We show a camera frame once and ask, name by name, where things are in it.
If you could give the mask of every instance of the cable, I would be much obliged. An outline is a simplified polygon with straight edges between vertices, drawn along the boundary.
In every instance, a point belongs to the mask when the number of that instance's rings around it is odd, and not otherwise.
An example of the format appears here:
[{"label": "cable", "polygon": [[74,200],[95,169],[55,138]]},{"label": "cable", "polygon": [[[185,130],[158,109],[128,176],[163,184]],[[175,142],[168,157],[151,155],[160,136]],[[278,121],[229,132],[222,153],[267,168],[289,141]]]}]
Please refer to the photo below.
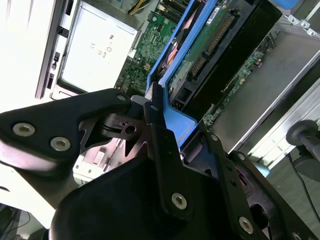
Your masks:
[{"label": "cable", "polygon": [[[9,225],[11,224],[11,222],[14,220],[14,218],[15,218],[15,216],[16,216],[16,213],[17,213],[17,212],[15,212],[15,213],[13,214],[11,220],[10,220],[10,221],[8,222],[8,224],[5,226],[5,228],[3,229],[3,231],[5,231],[5,230],[9,227]],[[1,238],[3,235],[5,235],[5,233],[0,232],[0,238]]]},{"label": "cable", "polygon": [[135,14],[136,12],[144,9],[145,7],[148,7],[151,4],[151,0],[146,0],[143,2],[143,4],[141,5],[141,7],[139,9],[137,9],[135,12],[132,12],[131,14]]},{"label": "cable", "polygon": [[313,211],[316,219],[317,219],[318,222],[320,223],[319,214],[318,214],[318,212],[317,212],[317,210],[316,210],[316,208],[315,208],[315,206],[314,206],[314,203],[312,202],[312,199],[311,199],[311,197],[310,197],[310,195],[309,195],[309,192],[308,192],[307,186],[306,186],[306,184],[305,184],[305,181],[302,179],[302,177],[300,176],[300,174],[299,174],[298,171],[296,170],[296,168],[295,168],[295,166],[294,166],[294,164],[293,164],[293,159],[292,159],[292,157],[291,157],[291,154],[288,153],[288,154],[286,155],[286,157],[289,159],[289,162],[290,162],[291,166],[293,167],[293,170],[294,170],[296,176],[299,178],[299,180],[300,180],[300,182],[301,182],[301,184],[302,184],[302,186],[303,186],[303,190],[304,190],[304,192],[305,192],[305,195],[306,195],[306,197],[308,198],[308,201],[309,201],[309,203],[310,203],[310,205],[311,205],[312,211]]},{"label": "cable", "polygon": [[13,230],[16,230],[16,229],[18,229],[18,228],[21,228],[21,227],[27,225],[27,224],[31,221],[31,216],[30,216],[30,213],[28,213],[28,212],[26,212],[26,213],[27,213],[28,216],[29,216],[29,220],[28,220],[25,224],[22,224],[22,225],[20,225],[20,226],[17,226],[17,227],[15,227],[15,228],[10,229],[9,231],[7,231],[7,232],[5,232],[4,234],[2,234],[2,236],[5,235],[5,234],[7,234],[7,233],[9,233],[9,232],[11,232],[11,231],[13,231]]},{"label": "cable", "polygon": [[[14,222],[15,222],[15,218],[16,218],[17,212],[18,212],[18,211],[16,211],[16,212],[14,213],[14,215],[13,215],[11,221],[10,221],[11,224],[12,224],[11,227],[10,227],[10,229],[12,228],[12,226],[13,226],[13,224],[14,224]],[[3,234],[3,236],[5,235],[4,240],[9,239],[9,238],[8,238],[8,234],[9,234],[9,233],[10,233],[10,230],[6,232],[6,235]]]},{"label": "cable", "polygon": [[141,4],[141,6],[140,6],[137,10],[132,11],[132,12],[130,13],[130,15],[136,14],[138,11],[140,11],[140,10],[148,7],[150,4],[151,4],[151,0],[145,0],[145,1]]},{"label": "cable", "polygon": [[129,14],[129,15],[133,15],[132,12],[138,10],[143,2],[144,2],[144,0],[139,0],[132,8],[128,11],[128,14]]}]

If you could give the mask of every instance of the black plastic bracket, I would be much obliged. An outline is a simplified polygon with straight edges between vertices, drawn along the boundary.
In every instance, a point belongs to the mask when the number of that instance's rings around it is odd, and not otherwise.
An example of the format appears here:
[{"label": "black plastic bracket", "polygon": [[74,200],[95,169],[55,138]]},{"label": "black plastic bracket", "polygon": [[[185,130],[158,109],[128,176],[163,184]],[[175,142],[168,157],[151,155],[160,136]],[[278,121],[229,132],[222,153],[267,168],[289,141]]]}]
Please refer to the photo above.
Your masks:
[{"label": "black plastic bracket", "polygon": [[[66,174],[99,119],[112,113],[125,113],[131,104],[119,90],[106,89],[2,113],[1,161],[43,176]],[[33,126],[35,132],[29,136],[15,134],[13,128],[19,123]],[[51,141],[56,137],[67,139],[70,148],[55,150]]]}]

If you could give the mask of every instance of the electronic component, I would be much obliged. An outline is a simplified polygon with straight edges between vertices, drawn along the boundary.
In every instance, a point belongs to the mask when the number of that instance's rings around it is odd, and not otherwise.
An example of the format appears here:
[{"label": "electronic component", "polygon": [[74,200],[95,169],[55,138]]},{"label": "electronic component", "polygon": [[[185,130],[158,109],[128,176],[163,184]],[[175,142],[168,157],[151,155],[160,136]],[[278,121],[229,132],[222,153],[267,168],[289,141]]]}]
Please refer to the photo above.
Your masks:
[{"label": "electronic component", "polygon": [[143,38],[136,47],[134,58],[127,70],[121,72],[116,82],[118,88],[127,94],[129,89],[135,89],[133,92],[144,96],[150,68],[157,61],[175,28],[176,25],[173,22],[159,13],[152,15]]}]

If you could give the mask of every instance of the black cable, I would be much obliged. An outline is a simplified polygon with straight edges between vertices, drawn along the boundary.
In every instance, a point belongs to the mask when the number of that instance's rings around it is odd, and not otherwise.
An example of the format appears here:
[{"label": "black cable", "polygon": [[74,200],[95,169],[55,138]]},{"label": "black cable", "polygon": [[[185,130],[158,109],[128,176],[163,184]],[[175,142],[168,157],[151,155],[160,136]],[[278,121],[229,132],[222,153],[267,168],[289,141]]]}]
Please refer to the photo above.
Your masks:
[{"label": "black cable", "polygon": [[[8,222],[8,224],[5,226],[5,228],[3,229],[3,231],[5,231],[5,230],[9,227],[9,225],[11,224],[11,222],[13,221],[13,219],[15,218],[16,213],[17,213],[17,212],[15,212],[15,213],[13,214],[13,217],[12,217],[11,220]],[[0,238],[1,238],[3,235],[5,235],[5,233],[0,232]]]},{"label": "black cable", "polygon": [[[18,212],[18,211],[15,211],[15,213],[14,213],[12,219],[11,219],[11,224],[12,224],[12,225],[11,225],[10,229],[12,228],[12,226],[13,226],[13,224],[14,224],[14,222],[15,222],[15,218],[16,218],[17,212]],[[10,233],[10,230],[6,232],[6,235],[3,234],[3,236],[5,235],[4,240],[9,239],[9,238],[8,238],[8,234],[9,234],[9,233]]]},{"label": "black cable", "polygon": [[30,213],[28,213],[28,212],[26,212],[26,213],[27,213],[28,216],[29,216],[29,220],[28,220],[25,224],[22,224],[22,225],[20,225],[20,226],[17,226],[17,227],[15,227],[15,228],[10,229],[9,231],[7,231],[7,232],[5,232],[4,234],[2,234],[2,236],[5,235],[5,234],[7,234],[7,233],[9,233],[9,232],[11,232],[11,231],[13,231],[13,230],[16,230],[16,229],[18,229],[18,228],[21,228],[21,227],[27,225],[27,224],[31,221],[31,216],[30,216]]},{"label": "black cable", "polygon": [[316,210],[316,208],[315,208],[315,206],[314,206],[314,203],[312,202],[312,199],[311,199],[311,197],[310,197],[310,195],[309,195],[309,192],[308,192],[307,186],[306,186],[306,184],[305,184],[305,181],[302,179],[302,177],[300,176],[300,174],[299,174],[298,171],[296,170],[296,168],[295,168],[295,166],[294,166],[294,164],[293,164],[293,159],[292,159],[292,157],[291,157],[291,154],[288,153],[288,154],[286,155],[286,157],[289,159],[289,162],[290,162],[291,166],[293,167],[293,170],[294,170],[296,176],[299,178],[299,180],[300,180],[300,182],[301,182],[301,184],[302,184],[302,186],[303,186],[303,190],[304,190],[304,192],[305,192],[305,195],[306,195],[306,197],[308,198],[308,201],[309,201],[309,203],[310,203],[310,205],[311,205],[311,208],[312,208],[312,210],[313,210],[313,213],[314,213],[316,219],[318,220],[318,222],[320,223],[319,214],[318,214],[318,212],[317,212],[317,210]]}]

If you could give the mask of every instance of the silver metal panel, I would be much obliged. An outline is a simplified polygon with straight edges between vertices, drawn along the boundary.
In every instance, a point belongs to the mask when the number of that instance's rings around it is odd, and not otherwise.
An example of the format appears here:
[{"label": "silver metal panel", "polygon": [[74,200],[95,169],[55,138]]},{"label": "silver metal panel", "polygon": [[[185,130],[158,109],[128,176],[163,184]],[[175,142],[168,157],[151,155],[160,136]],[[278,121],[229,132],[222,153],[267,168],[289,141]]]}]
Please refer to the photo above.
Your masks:
[{"label": "silver metal panel", "polygon": [[319,54],[320,42],[281,32],[276,47],[230,100],[212,125],[226,152],[237,150]]},{"label": "silver metal panel", "polygon": [[137,30],[83,3],[62,78],[87,92],[113,88]]},{"label": "silver metal panel", "polygon": [[320,78],[249,152],[250,158],[261,159],[272,169],[294,148],[286,141],[289,128],[301,120],[313,120],[320,125],[319,119]]}]

